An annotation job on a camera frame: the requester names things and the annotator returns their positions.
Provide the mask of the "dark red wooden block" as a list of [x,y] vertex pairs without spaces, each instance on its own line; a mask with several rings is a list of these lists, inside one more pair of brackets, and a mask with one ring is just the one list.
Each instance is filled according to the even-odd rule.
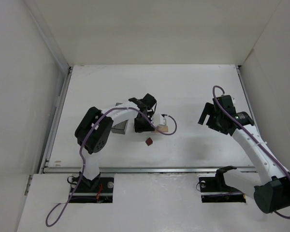
[[145,141],[146,145],[147,146],[150,146],[153,144],[153,140],[151,138],[148,138],[146,141]]

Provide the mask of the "grey transparent plastic bin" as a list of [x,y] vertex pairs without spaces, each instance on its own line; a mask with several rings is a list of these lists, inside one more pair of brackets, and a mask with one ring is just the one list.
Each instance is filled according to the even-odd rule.
[[112,120],[114,121],[111,128],[111,132],[116,134],[126,134],[128,118],[124,114],[124,110],[113,111],[111,117]]

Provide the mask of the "light wooden plank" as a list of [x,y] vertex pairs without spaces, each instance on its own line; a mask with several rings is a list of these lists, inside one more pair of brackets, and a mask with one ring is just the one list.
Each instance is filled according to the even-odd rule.
[[168,133],[169,132],[168,126],[165,126],[165,127],[158,126],[157,129],[158,130],[154,130],[153,133],[159,133],[160,131],[163,132],[163,133]]

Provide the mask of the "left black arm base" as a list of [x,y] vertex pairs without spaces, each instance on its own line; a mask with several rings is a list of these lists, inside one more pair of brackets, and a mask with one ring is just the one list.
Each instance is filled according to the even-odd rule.
[[70,184],[69,203],[112,203],[115,179],[113,176],[98,176],[89,186],[82,180],[76,188],[79,177],[69,176],[67,181]]

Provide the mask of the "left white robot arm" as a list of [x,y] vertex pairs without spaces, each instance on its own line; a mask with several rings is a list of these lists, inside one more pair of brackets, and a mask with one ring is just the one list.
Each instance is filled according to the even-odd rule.
[[74,133],[77,143],[80,145],[79,154],[83,162],[78,179],[73,179],[77,182],[76,186],[79,189],[93,191],[100,180],[97,162],[92,168],[89,168],[88,174],[84,173],[87,167],[83,150],[85,149],[90,155],[101,151],[106,145],[112,127],[130,119],[134,120],[136,133],[154,131],[152,116],[155,113],[156,105],[157,100],[147,93],[142,99],[130,98],[127,102],[108,110],[89,108]]

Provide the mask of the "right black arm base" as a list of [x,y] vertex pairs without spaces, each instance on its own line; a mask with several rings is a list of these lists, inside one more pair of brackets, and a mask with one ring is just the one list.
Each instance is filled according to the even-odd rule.
[[196,189],[201,193],[202,203],[246,203],[244,193],[225,183],[223,175],[232,170],[237,168],[226,166],[217,169],[215,175],[199,177]]

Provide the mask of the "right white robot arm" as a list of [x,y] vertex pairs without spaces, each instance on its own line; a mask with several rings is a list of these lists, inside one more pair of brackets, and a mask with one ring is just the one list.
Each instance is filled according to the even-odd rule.
[[236,111],[230,95],[207,102],[198,123],[230,135],[245,151],[259,174],[256,181],[234,166],[217,169],[214,180],[217,191],[240,191],[253,198],[265,214],[277,213],[290,206],[290,171],[267,147],[249,114]]

